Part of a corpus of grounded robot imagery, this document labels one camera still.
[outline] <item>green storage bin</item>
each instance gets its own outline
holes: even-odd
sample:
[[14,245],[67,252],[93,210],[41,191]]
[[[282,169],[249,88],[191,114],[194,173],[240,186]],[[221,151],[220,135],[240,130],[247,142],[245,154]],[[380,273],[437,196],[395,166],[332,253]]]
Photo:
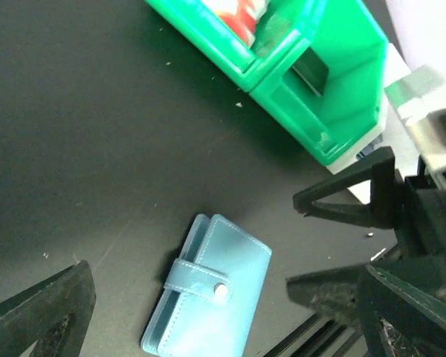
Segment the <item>green storage bin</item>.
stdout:
[[243,91],[251,91],[295,46],[310,45],[326,0],[272,0],[248,48],[200,0],[147,0]]
[[388,41],[361,0],[328,0],[311,48],[329,67],[319,97],[291,69],[296,44],[250,96],[322,165],[332,164],[378,122]]
[[[147,2],[322,165],[377,125],[388,41],[361,0],[271,0],[251,48],[200,0]],[[329,67],[321,97],[291,68],[309,46]]]

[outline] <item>blue wallet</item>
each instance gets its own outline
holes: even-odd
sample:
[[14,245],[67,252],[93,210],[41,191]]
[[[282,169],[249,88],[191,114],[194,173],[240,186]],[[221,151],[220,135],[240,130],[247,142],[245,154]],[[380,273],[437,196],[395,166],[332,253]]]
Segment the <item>blue wallet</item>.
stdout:
[[223,216],[196,217],[143,334],[161,357],[240,357],[271,249]]

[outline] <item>snap button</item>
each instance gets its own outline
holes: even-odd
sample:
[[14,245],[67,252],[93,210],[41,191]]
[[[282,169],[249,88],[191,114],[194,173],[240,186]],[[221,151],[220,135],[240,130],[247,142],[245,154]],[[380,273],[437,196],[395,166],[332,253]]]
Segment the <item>snap button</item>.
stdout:
[[215,296],[217,298],[225,298],[228,295],[228,288],[225,284],[218,283],[215,285]]

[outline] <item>wallet strap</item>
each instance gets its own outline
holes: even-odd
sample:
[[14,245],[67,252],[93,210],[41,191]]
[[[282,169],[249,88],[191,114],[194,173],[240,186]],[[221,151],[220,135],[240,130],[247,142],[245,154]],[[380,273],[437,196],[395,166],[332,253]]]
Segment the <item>wallet strap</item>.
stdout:
[[233,286],[224,274],[199,264],[175,259],[165,289],[189,293],[211,303],[227,303]]

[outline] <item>dark tabletop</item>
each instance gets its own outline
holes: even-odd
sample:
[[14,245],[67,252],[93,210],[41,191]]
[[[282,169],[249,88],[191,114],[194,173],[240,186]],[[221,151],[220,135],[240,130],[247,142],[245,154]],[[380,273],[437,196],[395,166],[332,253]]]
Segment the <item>dark tabletop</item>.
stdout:
[[247,355],[269,350],[310,315],[288,302],[285,277],[393,244],[293,211],[292,194],[327,177],[141,0],[0,0],[0,301],[89,261],[97,305],[82,356],[142,356],[196,213],[272,247]]

